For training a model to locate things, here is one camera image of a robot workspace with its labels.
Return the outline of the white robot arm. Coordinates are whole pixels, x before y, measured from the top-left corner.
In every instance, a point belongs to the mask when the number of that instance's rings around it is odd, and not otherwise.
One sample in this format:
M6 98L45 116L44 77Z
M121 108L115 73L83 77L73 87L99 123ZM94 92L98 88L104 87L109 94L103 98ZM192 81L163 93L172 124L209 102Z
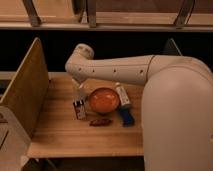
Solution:
M213 171L213 73L187 56L147 55L96 60L86 44L65 64L88 78L144 87L141 101L146 171Z

